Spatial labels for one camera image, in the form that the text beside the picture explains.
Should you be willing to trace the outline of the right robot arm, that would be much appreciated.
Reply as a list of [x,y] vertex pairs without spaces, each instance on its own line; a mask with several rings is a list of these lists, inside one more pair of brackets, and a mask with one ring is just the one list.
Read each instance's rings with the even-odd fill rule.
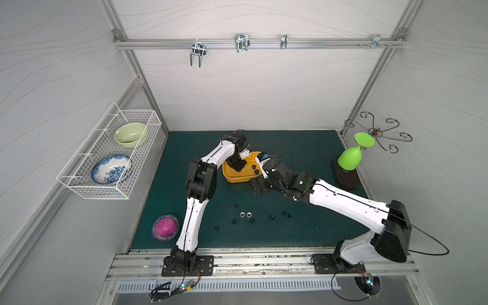
[[395,263],[407,260],[411,225],[403,203],[375,202],[305,172],[294,174],[281,159],[264,152],[255,161],[261,172],[257,178],[260,192],[278,191],[295,202],[327,208],[368,228],[363,235],[338,242],[330,257],[336,270],[353,269],[375,257]]

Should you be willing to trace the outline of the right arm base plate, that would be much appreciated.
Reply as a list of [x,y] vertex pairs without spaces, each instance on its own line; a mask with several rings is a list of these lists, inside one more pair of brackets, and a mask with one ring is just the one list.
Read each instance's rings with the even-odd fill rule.
[[366,268],[362,263],[353,265],[333,254],[313,254],[310,263],[314,272],[319,275],[366,273]]

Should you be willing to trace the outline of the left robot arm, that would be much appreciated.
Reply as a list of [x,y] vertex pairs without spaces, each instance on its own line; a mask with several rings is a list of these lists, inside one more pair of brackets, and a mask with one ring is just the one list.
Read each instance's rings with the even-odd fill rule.
[[218,169],[227,163],[231,169],[241,172],[249,155],[246,137],[242,130],[237,130],[222,137],[206,156],[190,163],[186,181],[186,214],[180,236],[170,253],[178,267],[194,269],[199,230],[206,206],[217,188]]

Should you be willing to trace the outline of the yellow plastic storage box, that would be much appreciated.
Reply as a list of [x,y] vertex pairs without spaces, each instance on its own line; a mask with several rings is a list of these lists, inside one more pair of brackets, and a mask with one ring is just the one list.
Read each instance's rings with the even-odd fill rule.
[[[259,164],[255,162],[255,156],[258,153],[260,152],[254,151],[249,157],[245,159],[247,161],[247,164],[241,172],[236,172],[228,165],[227,162],[224,162],[222,165],[222,173],[224,174],[225,179],[229,183],[241,183],[249,182],[250,179],[260,176],[262,174],[261,168]],[[259,170],[259,175],[255,175],[254,170]]]

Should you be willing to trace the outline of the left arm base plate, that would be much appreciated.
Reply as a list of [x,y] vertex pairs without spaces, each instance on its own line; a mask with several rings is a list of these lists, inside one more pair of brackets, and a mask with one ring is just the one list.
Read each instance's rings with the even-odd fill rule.
[[163,260],[162,277],[210,277],[214,271],[213,255],[193,255],[189,259],[167,256]]

